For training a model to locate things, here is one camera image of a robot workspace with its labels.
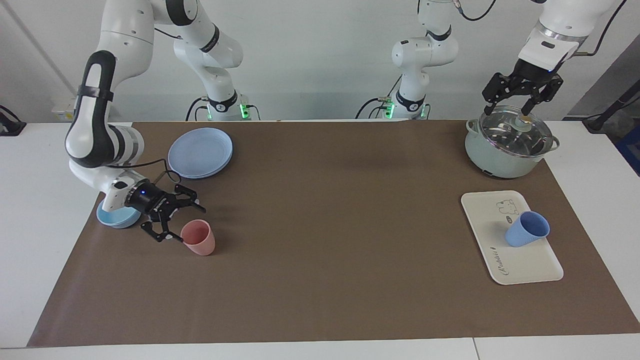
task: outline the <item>plastic cup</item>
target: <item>plastic cup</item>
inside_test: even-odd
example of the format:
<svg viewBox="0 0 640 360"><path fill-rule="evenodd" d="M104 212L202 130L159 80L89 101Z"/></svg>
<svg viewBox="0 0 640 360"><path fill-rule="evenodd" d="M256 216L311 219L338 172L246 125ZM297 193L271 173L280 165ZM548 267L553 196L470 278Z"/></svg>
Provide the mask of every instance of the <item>plastic cup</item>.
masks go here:
<svg viewBox="0 0 640 360"><path fill-rule="evenodd" d="M504 238L513 247L521 247L549 235L549 222L534 211L526 211L507 230Z"/></svg>
<svg viewBox="0 0 640 360"><path fill-rule="evenodd" d="M216 238L205 220L194 220L186 224L180 237L184 245L200 256L211 255L216 248Z"/></svg>

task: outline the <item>white tray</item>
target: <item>white tray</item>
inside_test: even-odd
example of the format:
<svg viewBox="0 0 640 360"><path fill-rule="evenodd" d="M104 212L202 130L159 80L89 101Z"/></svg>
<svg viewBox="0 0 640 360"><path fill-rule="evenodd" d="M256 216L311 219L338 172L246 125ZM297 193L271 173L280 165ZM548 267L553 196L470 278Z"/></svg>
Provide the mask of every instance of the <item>white tray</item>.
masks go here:
<svg viewBox="0 0 640 360"><path fill-rule="evenodd" d="M515 285L563 278L564 270L546 238L517 248L504 239L520 213L531 210L520 193L511 190L466 193L462 196L462 207L495 282Z"/></svg>

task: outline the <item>printed logo on tray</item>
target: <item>printed logo on tray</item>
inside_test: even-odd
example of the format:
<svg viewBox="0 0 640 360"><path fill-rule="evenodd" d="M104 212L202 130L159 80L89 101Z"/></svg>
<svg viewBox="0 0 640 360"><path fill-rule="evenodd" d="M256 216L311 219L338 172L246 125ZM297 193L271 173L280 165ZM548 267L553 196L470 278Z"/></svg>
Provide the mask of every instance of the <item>printed logo on tray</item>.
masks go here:
<svg viewBox="0 0 640 360"><path fill-rule="evenodd" d="M498 249L496 249L495 247L490 247L489 249L493 251L493 259L495 260L496 264L498 264L498 271L504 276L509 276L509 270L507 270L507 268L502 263L500 254L498 253Z"/></svg>
<svg viewBox="0 0 640 360"><path fill-rule="evenodd" d="M496 206L498 207L498 210L500 211L501 214L507 215L506 219L509 224L513 224L513 221L514 221L513 217L511 217L510 215L516 215L517 217L517 215L520 214L513 200L500 201L499 203L496 204Z"/></svg>

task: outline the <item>green indicator light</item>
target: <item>green indicator light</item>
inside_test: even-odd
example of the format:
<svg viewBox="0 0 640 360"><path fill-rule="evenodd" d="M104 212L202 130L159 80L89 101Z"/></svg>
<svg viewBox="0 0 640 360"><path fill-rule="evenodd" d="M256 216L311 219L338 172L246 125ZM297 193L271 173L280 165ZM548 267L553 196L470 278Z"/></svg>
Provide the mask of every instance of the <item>green indicator light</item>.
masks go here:
<svg viewBox="0 0 640 360"><path fill-rule="evenodd" d="M392 119L394 117L395 109L396 109L396 104L391 104L391 106L387 107L387 111L385 112L385 117L387 119Z"/></svg>
<svg viewBox="0 0 640 360"><path fill-rule="evenodd" d="M242 113L243 119L247 119L249 117L249 111L247 110L246 105L240 104L240 112Z"/></svg>

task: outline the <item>cooking pot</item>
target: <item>cooking pot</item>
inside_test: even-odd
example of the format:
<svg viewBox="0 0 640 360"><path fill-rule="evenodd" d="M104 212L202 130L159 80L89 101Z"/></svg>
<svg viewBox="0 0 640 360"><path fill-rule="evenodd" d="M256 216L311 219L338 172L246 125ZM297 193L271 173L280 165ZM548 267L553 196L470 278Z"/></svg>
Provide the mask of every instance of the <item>cooking pot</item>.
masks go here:
<svg viewBox="0 0 640 360"><path fill-rule="evenodd" d="M547 125L514 106L496 106L491 115L467 121L465 148L485 174L505 179L527 175L560 147Z"/></svg>

